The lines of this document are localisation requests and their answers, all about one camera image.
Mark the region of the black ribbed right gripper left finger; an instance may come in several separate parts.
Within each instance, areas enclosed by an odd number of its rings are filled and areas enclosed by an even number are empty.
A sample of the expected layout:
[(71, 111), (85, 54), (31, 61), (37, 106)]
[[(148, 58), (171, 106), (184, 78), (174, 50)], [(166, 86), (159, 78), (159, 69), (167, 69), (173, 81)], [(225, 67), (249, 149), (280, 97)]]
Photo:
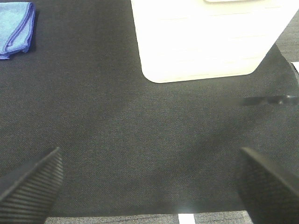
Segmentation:
[(43, 224), (63, 185), (61, 149), (46, 150), (0, 179), (0, 222)]

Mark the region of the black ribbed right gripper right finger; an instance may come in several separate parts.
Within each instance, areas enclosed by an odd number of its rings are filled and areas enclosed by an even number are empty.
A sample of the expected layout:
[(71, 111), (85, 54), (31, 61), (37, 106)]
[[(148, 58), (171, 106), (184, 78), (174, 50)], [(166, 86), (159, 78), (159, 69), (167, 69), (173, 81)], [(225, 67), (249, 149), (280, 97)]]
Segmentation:
[(235, 183), (255, 224), (299, 222), (299, 177), (251, 148), (237, 157)]

